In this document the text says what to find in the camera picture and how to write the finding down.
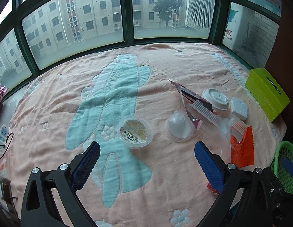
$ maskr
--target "wall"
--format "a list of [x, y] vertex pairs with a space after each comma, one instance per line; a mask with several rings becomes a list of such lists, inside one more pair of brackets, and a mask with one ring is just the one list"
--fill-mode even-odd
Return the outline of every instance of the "wall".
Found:
[[265, 68], [291, 100], [281, 116], [288, 132], [293, 133], [293, 13], [285, 1], [282, 1], [279, 31]]

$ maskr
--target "plastic food container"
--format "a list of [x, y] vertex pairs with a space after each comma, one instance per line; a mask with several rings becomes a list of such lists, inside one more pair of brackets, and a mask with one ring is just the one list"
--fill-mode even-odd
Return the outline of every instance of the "plastic food container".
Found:
[[122, 120], [118, 124], [117, 135], [131, 149], [145, 147], [153, 139], [149, 123], [137, 116], [129, 116]]

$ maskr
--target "orange plastic bag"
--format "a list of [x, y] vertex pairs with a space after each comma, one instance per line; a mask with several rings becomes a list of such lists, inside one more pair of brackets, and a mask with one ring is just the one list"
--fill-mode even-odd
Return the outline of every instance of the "orange plastic bag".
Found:
[[238, 168], [254, 164], [253, 131], [251, 126], [246, 128], [242, 141], [240, 142], [231, 135], [231, 145], [231, 158], [233, 164]]

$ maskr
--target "paper cup lid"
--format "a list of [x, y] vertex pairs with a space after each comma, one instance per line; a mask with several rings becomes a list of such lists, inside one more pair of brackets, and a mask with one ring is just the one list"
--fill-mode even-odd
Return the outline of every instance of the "paper cup lid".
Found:
[[217, 89], [206, 89], [202, 97], [209, 101], [216, 111], [226, 111], [229, 109], [229, 100], [225, 94]]

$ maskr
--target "white flower pattern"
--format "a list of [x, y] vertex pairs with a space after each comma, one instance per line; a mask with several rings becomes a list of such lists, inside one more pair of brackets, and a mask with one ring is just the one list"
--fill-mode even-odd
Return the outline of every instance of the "white flower pattern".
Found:
[[175, 210], [173, 212], [173, 217], [171, 218], [171, 224], [174, 227], [182, 227], [182, 225], [186, 225], [191, 222], [191, 219], [188, 216], [188, 209], [184, 209], [183, 211]]

